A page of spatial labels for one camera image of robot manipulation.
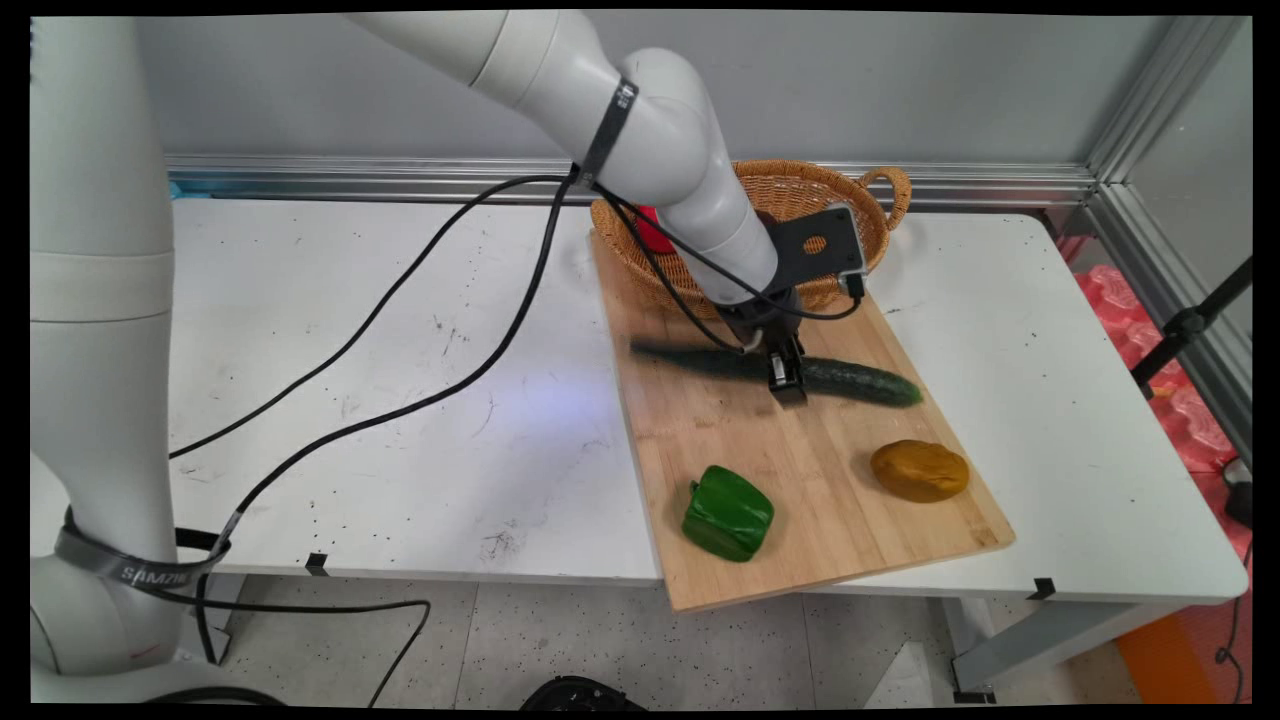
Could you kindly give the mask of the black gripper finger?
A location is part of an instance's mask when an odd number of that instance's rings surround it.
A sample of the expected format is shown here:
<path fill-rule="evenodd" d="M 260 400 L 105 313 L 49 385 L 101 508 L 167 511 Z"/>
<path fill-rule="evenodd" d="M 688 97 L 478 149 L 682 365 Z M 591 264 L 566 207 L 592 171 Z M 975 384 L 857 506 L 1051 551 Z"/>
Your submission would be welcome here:
<path fill-rule="evenodd" d="M 769 340 L 765 359 L 769 368 L 769 391 L 782 407 L 804 406 L 808 401 L 803 374 L 804 350 L 799 337 Z"/>

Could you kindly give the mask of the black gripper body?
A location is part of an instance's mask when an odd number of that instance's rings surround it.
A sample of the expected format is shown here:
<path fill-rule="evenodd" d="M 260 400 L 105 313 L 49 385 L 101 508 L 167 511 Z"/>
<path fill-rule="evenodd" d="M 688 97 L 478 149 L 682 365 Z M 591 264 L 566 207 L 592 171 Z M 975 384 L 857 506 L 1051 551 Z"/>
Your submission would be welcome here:
<path fill-rule="evenodd" d="M 794 313 L 803 310 L 803 301 L 797 290 L 781 290 L 769 293 L 768 299 L 773 304 L 753 299 L 744 304 L 716 306 L 721 320 L 745 347 L 745 354 L 768 354 L 792 341 L 799 342 L 801 318 Z"/>

